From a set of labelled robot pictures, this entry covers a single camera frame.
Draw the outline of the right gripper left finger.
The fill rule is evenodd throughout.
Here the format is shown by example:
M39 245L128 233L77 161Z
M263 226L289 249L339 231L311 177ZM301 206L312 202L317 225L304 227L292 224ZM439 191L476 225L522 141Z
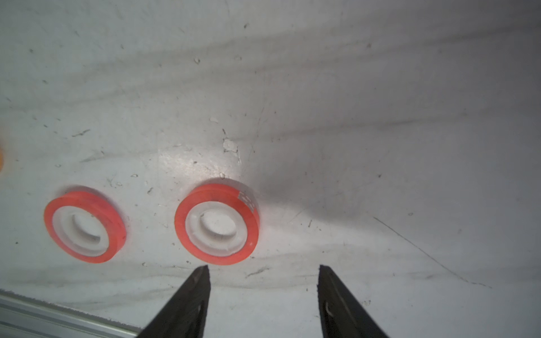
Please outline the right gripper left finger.
M196 268L138 338L201 338L211 281L208 266Z

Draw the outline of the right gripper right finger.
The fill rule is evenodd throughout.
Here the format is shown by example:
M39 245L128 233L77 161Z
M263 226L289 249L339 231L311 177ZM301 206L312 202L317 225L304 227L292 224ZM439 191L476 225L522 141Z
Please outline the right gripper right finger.
M317 290L324 338L387 338L331 267L319 267Z

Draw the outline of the red tape roll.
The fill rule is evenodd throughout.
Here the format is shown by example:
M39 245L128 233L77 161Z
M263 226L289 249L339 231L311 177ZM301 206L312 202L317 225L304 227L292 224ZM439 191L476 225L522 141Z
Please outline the red tape roll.
M253 253L261 220L248 186L217 178L198 185L180 202L174 224L181 244L194 257L230 266Z
M127 230L116 206L97 190L69 187L45 207L49 236L64 252L86 263L105 263L124 246Z

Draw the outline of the aluminium mounting rail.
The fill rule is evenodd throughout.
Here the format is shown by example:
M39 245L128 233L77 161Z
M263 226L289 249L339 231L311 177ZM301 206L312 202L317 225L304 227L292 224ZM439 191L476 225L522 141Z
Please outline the aluminium mounting rail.
M1 291L2 337L136 337L141 329Z

